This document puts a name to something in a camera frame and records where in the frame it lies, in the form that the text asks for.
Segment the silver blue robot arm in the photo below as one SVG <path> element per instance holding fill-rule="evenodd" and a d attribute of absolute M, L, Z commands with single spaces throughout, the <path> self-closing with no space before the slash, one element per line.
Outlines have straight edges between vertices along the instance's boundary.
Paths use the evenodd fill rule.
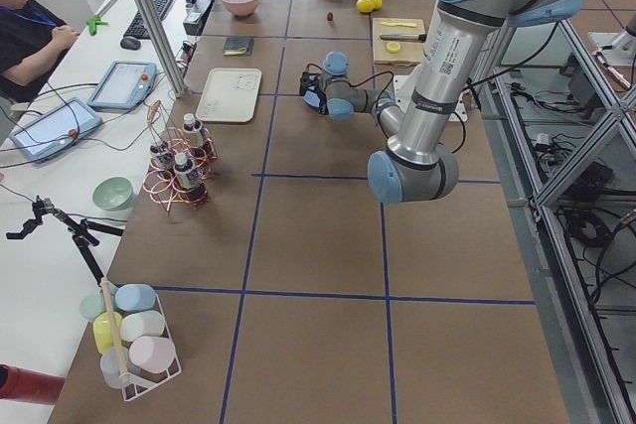
<path fill-rule="evenodd" d="M 318 79 L 327 114 L 339 121 L 356 113 L 375 117 L 387 146 L 371 155 L 367 177 L 385 204 L 447 196 L 458 181 L 458 164 L 441 135 L 488 35 L 502 26 L 528 27 L 567 19 L 583 0 L 437 0 L 424 58 L 413 72 L 406 108 L 380 90 L 354 87 L 348 58 L 331 52 Z"/>

